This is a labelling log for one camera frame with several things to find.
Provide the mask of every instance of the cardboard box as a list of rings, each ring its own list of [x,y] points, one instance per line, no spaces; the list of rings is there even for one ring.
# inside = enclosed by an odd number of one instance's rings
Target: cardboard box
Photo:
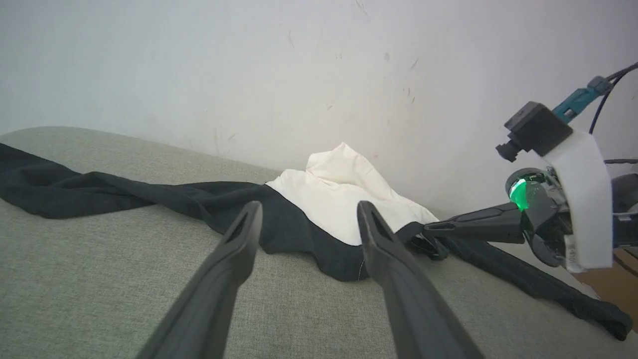
[[[638,259],[622,248],[616,248],[614,254],[624,267],[614,261],[612,268],[574,276],[594,289],[601,300],[613,303],[629,314],[634,320],[634,330],[638,331]]]

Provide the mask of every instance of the white fabric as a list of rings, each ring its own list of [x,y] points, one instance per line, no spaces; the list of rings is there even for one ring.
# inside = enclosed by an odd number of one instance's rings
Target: white fabric
[[[361,244],[359,201],[372,202],[394,232],[410,222],[437,220],[425,207],[393,191],[374,166],[345,143],[329,152],[313,153],[305,171],[287,169],[266,185],[319,228],[349,245]]]

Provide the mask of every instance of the black fabric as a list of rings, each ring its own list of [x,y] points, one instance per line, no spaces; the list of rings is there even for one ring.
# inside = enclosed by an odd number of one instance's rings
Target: black fabric
[[[349,246],[320,229],[298,207],[265,185],[209,182],[151,185],[101,172],[79,174],[65,166],[0,144],[0,198],[45,218],[72,218],[162,204],[202,219],[223,233],[250,201],[263,206],[260,244],[269,254],[311,254],[319,269],[338,280],[368,278],[360,247]],[[404,243],[425,247],[413,237],[421,225],[397,232]],[[615,305],[594,300],[554,277],[484,241],[441,240],[463,261],[521,288],[528,295],[559,303],[581,319],[600,323],[625,340],[632,320]]]
[[[632,318],[614,304],[586,296],[488,242],[440,241],[463,261],[510,282],[533,298],[551,300],[580,319],[597,322],[618,340],[625,340],[632,329]]]
[[[0,144],[0,198],[44,218],[84,217],[161,204],[201,219],[219,233],[228,229],[246,203],[260,201],[264,223],[260,245],[266,253],[311,254],[322,272],[338,280],[369,277],[362,265],[361,247],[335,239],[266,185],[245,182],[151,185],[101,172],[79,174]],[[408,224],[397,236],[406,242],[420,228],[418,223]]]

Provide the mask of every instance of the gray fabric surface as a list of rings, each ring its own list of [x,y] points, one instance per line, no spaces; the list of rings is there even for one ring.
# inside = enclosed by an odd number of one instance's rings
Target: gray fabric surface
[[[79,172],[151,183],[263,183],[279,174],[78,128],[20,130],[0,142]],[[1,358],[133,358],[221,238],[160,206],[46,220],[0,201],[0,229]],[[541,266],[525,246],[506,249]],[[489,358],[635,357],[635,333],[618,342],[456,258],[417,260]],[[564,270],[548,271],[582,288]],[[372,280],[338,282],[308,256],[259,251],[237,295],[227,358],[393,356]]]

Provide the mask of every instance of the cloth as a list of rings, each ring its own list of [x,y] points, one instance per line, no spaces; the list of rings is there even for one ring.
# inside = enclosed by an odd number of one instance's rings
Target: cloth
[[[412,222],[437,221],[425,207],[397,194],[364,156],[345,143],[313,153],[305,171],[287,169],[266,185],[348,245],[361,245],[357,225],[361,201],[372,202],[394,232]]]
[[[266,253],[298,251],[311,254],[324,273],[339,280],[367,278],[358,246],[339,241],[272,188],[243,182],[150,185],[105,173],[79,174],[67,167],[0,144],[0,198],[45,218],[71,218],[162,204],[199,218],[224,232],[248,201],[261,201],[260,244]],[[411,240],[421,224],[397,232]],[[619,340],[631,330],[628,315],[611,303],[594,300],[486,242],[445,240],[459,258],[511,282],[539,299],[552,300],[577,317],[596,321]]]
[[[83,217],[161,204],[203,220],[219,233],[226,231],[246,203],[260,201],[260,245],[266,253],[308,253],[322,272],[335,279],[368,278],[359,246],[335,239],[266,185],[225,181],[151,185],[100,172],[79,174],[0,144],[0,198],[44,218]],[[413,222],[396,234],[406,242],[420,228],[419,223]]]

